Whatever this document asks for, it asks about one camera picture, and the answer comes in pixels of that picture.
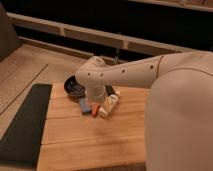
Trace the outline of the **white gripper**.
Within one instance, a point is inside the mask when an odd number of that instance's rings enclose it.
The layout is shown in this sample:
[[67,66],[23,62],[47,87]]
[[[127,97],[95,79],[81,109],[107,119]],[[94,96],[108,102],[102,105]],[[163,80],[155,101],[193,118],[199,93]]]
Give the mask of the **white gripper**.
[[88,86],[86,96],[90,102],[102,102],[106,95],[106,89],[103,85]]

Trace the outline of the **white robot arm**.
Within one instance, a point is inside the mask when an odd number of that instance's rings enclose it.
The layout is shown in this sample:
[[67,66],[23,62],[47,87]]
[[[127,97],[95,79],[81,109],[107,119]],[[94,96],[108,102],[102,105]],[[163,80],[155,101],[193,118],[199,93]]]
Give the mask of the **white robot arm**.
[[87,98],[99,85],[148,88],[147,171],[213,171],[213,52],[158,55],[107,66],[98,56],[76,72]]

